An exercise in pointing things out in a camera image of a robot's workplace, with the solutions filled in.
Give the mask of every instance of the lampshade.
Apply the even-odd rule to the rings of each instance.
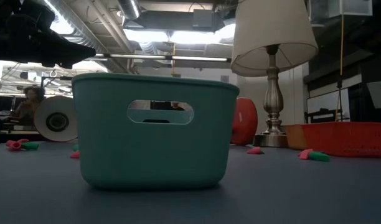
[[[273,44],[279,44],[276,66],[281,72],[318,53],[303,0],[245,0],[238,5],[232,71],[244,77],[265,76],[265,47]]]

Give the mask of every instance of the blue-gray tabletop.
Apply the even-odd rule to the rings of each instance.
[[[0,144],[3,223],[381,223],[381,159],[302,161],[290,149],[231,146],[225,177],[205,190],[109,192],[90,187],[73,144]]]

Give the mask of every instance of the lamp base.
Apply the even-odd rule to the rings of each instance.
[[[284,134],[256,134],[253,146],[288,147],[288,138]]]

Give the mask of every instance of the green foam piece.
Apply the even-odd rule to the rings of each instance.
[[[39,145],[34,142],[22,143],[22,149],[25,149],[25,150],[37,150],[38,148],[39,148]]]
[[[75,144],[74,146],[73,146],[73,151],[75,152],[75,151],[77,151],[78,150],[78,144]]]
[[[308,159],[329,162],[330,156],[326,155],[325,153],[312,151],[308,154]]]

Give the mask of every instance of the white round object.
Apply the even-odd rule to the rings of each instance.
[[[34,126],[51,141],[66,142],[77,138],[74,100],[65,96],[43,100],[35,110]]]

